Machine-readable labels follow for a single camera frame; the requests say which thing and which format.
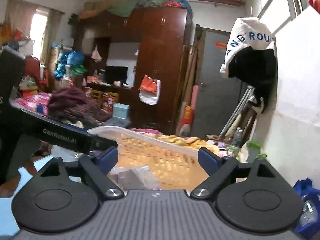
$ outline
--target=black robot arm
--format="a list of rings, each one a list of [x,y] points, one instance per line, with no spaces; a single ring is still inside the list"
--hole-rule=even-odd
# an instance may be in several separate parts
[[[116,141],[12,106],[12,90],[19,85],[24,68],[24,57],[5,48],[0,55],[0,185],[17,175],[17,169],[40,147],[40,140],[85,154],[117,147]]]

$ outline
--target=television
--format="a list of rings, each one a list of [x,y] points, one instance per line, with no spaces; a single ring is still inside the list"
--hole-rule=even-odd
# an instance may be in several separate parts
[[[127,83],[128,67],[106,66],[106,83],[113,84],[115,81]]]

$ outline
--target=green plastic bag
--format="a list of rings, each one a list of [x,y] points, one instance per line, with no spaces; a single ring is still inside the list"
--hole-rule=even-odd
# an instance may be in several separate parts
[[[79,76],[83,75],[84,73],[87,72],[87,69],[84,66],[71,66],[71,71],[70,71],[70,76]]]

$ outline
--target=red label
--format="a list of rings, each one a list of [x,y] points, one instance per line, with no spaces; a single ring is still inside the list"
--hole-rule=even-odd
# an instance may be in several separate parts
[[[227,44],[222,41],[216,41],[216,47],[220,49],[227,49]]]

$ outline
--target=wooden wardrobe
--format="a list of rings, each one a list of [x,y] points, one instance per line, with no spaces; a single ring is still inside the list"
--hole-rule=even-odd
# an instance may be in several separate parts
[[[192,27],[187,8],[138,8],[128,18],[105,11],[79,20],[74,26],[75,50],[85,54],[86,67],[94,68],[91,53],[101,38],[108,37],[106,40],[110,42],[140,42],[134,87],[119,89],[120,103],[131,106],[133,127],[156,123],[164,134],[174,134]],[[161,81],[160,98],[155,106],[139,99],[138,89],[145,74]]]

